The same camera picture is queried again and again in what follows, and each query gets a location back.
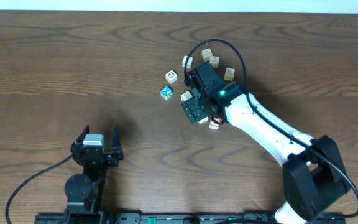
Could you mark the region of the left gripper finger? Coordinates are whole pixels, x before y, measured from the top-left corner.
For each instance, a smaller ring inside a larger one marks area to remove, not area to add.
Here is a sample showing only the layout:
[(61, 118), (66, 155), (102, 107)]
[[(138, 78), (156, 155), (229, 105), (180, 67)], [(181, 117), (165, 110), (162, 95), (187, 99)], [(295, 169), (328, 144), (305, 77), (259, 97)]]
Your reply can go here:
[(82, 131), (82, 133), (77, 137), (77, 139), (75, 140), (74, 144), (79, 144), (79, 145), (82, 145), (84, 139), (85, 139), (85, 136), (87, 134), (90, 133), (90, 126), (89, 125), (86, 125), (84, 130)]
[(118, 127), (114, 128), (111, 149), (114, 154), (118, 154), (118, 155), (122, 154), (122, 146), (121, 146), (121, 142), (119, 140), (119, 128)]

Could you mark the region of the red letter block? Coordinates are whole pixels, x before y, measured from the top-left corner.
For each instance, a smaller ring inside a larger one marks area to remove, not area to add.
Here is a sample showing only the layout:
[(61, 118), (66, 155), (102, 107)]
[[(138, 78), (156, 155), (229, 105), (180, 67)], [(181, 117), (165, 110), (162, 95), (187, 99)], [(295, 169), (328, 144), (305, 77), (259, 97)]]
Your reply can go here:
[(209, 129), (218, 130), (223, 120), (217, 116), (213, 116), (209, 123)]

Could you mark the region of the wooden block yellow side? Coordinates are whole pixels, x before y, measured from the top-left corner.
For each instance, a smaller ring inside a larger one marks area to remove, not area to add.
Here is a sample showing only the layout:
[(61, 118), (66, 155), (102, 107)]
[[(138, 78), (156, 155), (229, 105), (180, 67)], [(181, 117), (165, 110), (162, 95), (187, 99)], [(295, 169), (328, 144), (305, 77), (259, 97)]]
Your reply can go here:
[(235, 70), (233, 68), (226, 68), (224, 73), (224, 79), (227, 81), (233, 81)]

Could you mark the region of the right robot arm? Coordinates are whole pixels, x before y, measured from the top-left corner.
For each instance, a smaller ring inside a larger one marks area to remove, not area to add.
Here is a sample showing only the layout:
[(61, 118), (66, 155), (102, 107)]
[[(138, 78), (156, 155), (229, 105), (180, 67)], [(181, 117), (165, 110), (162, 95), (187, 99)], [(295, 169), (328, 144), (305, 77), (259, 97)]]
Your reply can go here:
[(289, 126), (237, 82), (225, 84), (205, 62), (185, 74), (194, 97), (182, 107), (191, 123), (209, 116), (239, 128), (282, 167), (286, 202), (274, 215), (280, 223), (308, 223), (353, 188), (337, 144)]

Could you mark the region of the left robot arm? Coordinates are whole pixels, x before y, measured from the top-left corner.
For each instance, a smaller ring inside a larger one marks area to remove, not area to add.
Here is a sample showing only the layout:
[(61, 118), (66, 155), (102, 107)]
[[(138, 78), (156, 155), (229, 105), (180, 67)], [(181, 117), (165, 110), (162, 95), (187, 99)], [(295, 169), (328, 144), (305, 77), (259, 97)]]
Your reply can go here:
[(71, 145), (73, 160), (83, 172), (71, 176), (65, 184), (67, 207), (65, 223), (115, 223), (114, 215), (101, 209), (106, 174), (124, 158), (118, 128), (114, 128), (112, 152), (105, 151), (104, 136), (91, 134), (86, 126)]

